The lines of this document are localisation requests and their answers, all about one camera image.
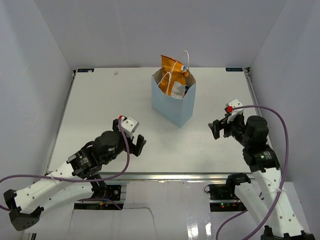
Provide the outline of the orange chip bag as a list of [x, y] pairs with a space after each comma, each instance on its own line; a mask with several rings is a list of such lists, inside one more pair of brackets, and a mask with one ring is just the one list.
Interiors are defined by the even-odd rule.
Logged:
[[183, 99], [186, 94], [189, 67], [177, 59], [161, 55], [162, 78], [157, 84], [160, 90], [169, 97]]

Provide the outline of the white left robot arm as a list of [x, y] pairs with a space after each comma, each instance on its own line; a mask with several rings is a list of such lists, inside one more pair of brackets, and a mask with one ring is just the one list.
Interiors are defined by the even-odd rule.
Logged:
[[132, 117], [119, 116], [95, 140], [87, 142], [66, 162], [48, 175], [37, 175], [37, 182], [20, 190], [9, 189], [4, 194], [5, 210], [16, 231], [24, 231], [39, 222], [41, 215], [60, 206], [82, 199], [100, 200], [107, 191], [98, 172], [119, 154], [138, 157], [146, 140], [134, 133], [139, 122]]

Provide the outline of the dark blue snack bag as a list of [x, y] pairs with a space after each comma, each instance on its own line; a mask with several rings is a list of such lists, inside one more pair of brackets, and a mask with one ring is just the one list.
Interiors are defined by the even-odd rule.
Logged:
[[188, 92], [188, 90], [190, 89], [190, 86], [189, 85], [186, 85], [185, 86], [185, 91], [184, 91], [184, 95], [186, 95], [187, 94], [187, 92]]

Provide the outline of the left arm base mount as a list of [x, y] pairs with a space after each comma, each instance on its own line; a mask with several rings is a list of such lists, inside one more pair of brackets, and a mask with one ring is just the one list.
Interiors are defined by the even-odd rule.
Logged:
[[75, 210], [94, 210], [94, 211], [121, 211], [124, 204], [121, 203], [122, 186], [89, 186], [88, 197], [86, 200], [76, 201]]

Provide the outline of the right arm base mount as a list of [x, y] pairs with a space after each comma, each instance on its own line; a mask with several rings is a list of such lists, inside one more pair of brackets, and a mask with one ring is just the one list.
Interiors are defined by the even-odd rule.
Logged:
[[231, 196], [226, 184], [208, 184], [203, 190], [209, 195], [211, 212], [242, 212], [246, 210], [239, 198]]

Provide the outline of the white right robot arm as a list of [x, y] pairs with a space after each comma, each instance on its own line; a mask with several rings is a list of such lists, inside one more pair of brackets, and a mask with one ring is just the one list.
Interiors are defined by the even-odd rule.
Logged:
[[276, 153], [267, 144], [269, 128], [260, 116], [244, 119], [243, 114], [227, 114], [208, 124], [213, 137], [233, 137], [243, 146], [242, 155], [257, 181], [262, 196], [254, 192], [245, 173], [233, 173], [226, 180], [226, 195], [240, 199], [259, 228], [262, 240], [313, 240], [297, 219], [288, 195], [283, 188], [282, 172]]

